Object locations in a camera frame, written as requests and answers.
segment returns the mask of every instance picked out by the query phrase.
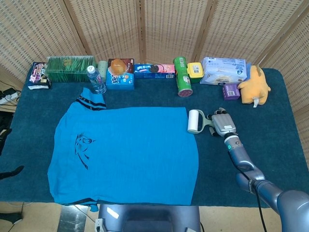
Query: bottle cap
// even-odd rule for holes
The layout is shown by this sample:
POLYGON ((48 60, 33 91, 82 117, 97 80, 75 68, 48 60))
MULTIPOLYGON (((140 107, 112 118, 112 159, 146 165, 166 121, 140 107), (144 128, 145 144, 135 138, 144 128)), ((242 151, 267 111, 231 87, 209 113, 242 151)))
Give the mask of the bottle cap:
POLYGON ((88 66, 87 71, 88 71, 90 74, 93 74, 93 73, 95 73, 96 69, 95 69, 94 66, 90 65, 90 66, 88 66))

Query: dark blue tablecloth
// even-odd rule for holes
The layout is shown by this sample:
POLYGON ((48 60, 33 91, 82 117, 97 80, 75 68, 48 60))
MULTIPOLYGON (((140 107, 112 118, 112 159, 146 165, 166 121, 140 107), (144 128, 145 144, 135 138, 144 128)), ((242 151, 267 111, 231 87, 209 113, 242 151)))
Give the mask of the dark blue tablecloth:
MULTIPOLYGON (((136 79, 134 91, 110 90, 104 98, 108 109, 185 106, 187 111, 200 109, 208 114, 223 107, 232 116, 252 161, 268 180, 283 190, 309 192, 309 173, 283 77, 275 69, 264 72, 271 92, 266 104, 255 109, 252 104, 241 104, 240 99, 224 101, 219 86, 193 84, 193 95, 181 98, 175 79, 136 79)), ((91 84, 53 83, 51 90, 24 87, 13 118, 13 131, 0 156, 0 172, 19 165, 25 168, 17 176, 0 180, 0 201, 53 202, 47 169, 55 128, 83 87, 91 88, 91 84)), ((256 206, 256 198, 240 190, 235 182, 237 170, 223 139, 211 137, 207 128, 195 137, 199 171, 192 205, 256 206)))

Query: blue t-shirt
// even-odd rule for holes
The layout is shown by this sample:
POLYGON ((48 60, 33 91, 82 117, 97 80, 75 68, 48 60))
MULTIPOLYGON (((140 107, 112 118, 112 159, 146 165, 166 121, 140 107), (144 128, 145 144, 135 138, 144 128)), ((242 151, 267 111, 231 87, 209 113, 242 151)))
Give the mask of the blue t-shirt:
POLYGON ((56 203, 190 205, 198 170, 185 108, 107 110, 84 88, 61 118, 48 169, 56 203))

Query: tile floor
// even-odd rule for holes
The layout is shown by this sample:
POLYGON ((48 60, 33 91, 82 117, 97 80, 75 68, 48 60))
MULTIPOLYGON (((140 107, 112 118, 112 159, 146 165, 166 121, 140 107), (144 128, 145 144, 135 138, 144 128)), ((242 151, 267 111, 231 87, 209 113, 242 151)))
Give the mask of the tile floor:
MULTIPOLYGON (((19 212, 20 209, 0 202, 1 213, 19 212)), ((10 232, 57 232, 61 209, 62 206, 55 203, 32 203, 25 206, 24 219, 10 232)), ((88 209, 87 214, 93 220, 98 218, 98 212, 93 213, 88 209)), ((268 232, 281 232, 280 218, 276 213, 271 209, 263 209, 263 215, 268 232)), ((257 208, 200 207, 200 216, 206 232, 263 231, 257 208)), ((0 232, 8 232, 11 227, 10 222, 0 220, 0 232)), ((94 222, 89 218, 86 219, 84 231, 94 231, 94 222)))

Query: yellow container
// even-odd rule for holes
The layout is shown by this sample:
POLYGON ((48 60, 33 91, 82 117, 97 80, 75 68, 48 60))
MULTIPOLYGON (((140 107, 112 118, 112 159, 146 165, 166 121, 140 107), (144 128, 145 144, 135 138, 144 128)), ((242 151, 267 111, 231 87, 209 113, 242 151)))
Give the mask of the yellow container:
POLYGON ((200 62, 188 63, 187 71, 191 79, 191 83, 198 83, 204 76, 202 64, 200 62))

